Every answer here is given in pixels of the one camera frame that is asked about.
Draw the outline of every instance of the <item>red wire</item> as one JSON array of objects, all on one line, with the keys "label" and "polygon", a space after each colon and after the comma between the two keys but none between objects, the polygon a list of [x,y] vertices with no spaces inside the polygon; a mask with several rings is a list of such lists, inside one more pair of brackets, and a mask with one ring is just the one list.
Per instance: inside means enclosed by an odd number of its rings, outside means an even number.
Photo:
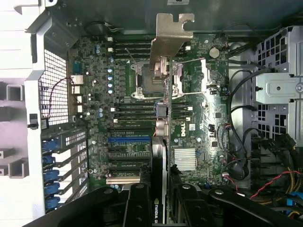
[{"label": "red wire", "polygon": [[296,173],[296,174],[302,174],[298,171],[284,171],[283,173],[281,173],[280,175],[274,177],[271,181],[267,182],[265,185],[263,185],[255,194],[253,194],[250,199],[254,198],[255,196],[257,196],[262,190],[264,190],[267,186],[269,186],[270,184],[272,184],[274,182],[274,180],[282,177],[282,175],[285,175],[285,174],[291,174],[291,173]]},{"label": "red wire", "polygon": [[72,81],[72,78],[71,77],[65,77],[65,78],[62,78],[60,79],[57,83],[54,84],[54,86],[52,87],[52,90],[51,90],[51,93],[50,93],[50,97],[49,97],[49,100],[48,100],[48,103],[49,103],[49,109],[48,109],[48,115],[47,115],[47,118],[50,118],[51,116],[51,109],[52,109],[52,98],[53,98],[53,91],[55,90],[55,87],[61,83],[63,80],[70,80],[71,81],[71,84],[73,85],[73,92],[75,93],[75,85],[74,85],[74,82]]},{"label": "red wire", "polygon": [[233,185],[235,185],[236,191],[238,191],[238,186],[237,186],[236,183],[233,181],[233,179],[231,179],[229,176],[226,176],[226,178],[227,178],[228,180],[230,180],[230,181],[232,182]]}]

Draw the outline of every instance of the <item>chip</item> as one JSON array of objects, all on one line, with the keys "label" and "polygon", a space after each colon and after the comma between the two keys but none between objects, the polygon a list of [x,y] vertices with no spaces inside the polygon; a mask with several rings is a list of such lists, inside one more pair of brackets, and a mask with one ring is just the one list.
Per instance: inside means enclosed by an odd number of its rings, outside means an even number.
[{"label": "chip", "polygon": [[216,112],[216,113],[214,114],[214,117],[215,117],[215,118],[221,118],[221,117],[222,117],[222,113]]},{"label": "chip", "polygon": [[212,142],[212,147],[213,147],[213,148],[216,148],[217,146],[218,146],[218,142],[217,142],[217,141],[213,141],[213,142]]}]

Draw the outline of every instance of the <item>heatsink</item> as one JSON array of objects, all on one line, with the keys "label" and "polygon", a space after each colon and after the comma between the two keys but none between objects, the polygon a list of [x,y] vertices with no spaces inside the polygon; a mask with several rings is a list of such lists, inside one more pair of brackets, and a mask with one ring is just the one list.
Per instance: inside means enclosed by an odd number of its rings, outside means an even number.
[{"label": "heatsink", "polygon": [[195,148],[176,148],[175,164],[180,171],[196,170],[197,159]]}]

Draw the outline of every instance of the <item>motherboard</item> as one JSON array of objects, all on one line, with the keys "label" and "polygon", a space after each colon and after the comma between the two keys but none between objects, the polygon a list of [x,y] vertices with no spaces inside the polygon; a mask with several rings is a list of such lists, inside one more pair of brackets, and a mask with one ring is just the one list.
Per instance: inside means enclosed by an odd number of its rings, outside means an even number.
[{"label": "motherboard", "polygon": [[[195,34],[173,59],[169,131],[160,120],[167,114],[167,77],[149,70],[153,38],[82,37],[69,52],[70,74],[83,76],[73,92],[82,94],[77,116],[88,122],[91,190],[139,182],[151,160],[152,137],[168,134],[169,163],[177,165],[183,182],[205,188],[224,183],[227,157],[219,137],[228,123],[227,38]],[[222,141],[228,147],[227,134]]]}]

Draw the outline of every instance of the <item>green circuit board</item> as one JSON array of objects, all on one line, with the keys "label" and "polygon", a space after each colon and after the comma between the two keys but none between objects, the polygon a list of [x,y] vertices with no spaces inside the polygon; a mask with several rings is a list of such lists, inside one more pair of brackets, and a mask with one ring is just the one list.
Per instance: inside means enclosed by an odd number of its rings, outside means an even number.
[{"label": "green circuit board", "polygon": [[[153,35],[117,35],[113,40],[103,37],[83,37],[69,53],[72,75],[83,75],[80,93],[83,107],[78,115],[89,122],[89,180],[90,189],[106,185],[111,176],[139,176],[140,166],[150,159],[151,145],[146,141],[115,142],[109,138],[152,137],[156,128],[155,103],[164,86],[158,80],[140,83],[145,97],[132,97],[136,91],[136,71],[133,60],[148,62]],[[194,149],[195,170],[182,171],[182,180],[195,184],[222,184],[222,166],[226,162],[219,137],[227,121],[228,56],[226,37],[194,35],[184,44],[174,61],[184,62],[205,58],[209,70],[207,84],[210,92],[201,93],[205,79],[201,61],[186,62],[182,66],[182,92],[194,93],[172,101],[171,150]],[[220,50],[216,59],[209,56],[212,48]],[[174,153],[171,163],[174,164]]]}]

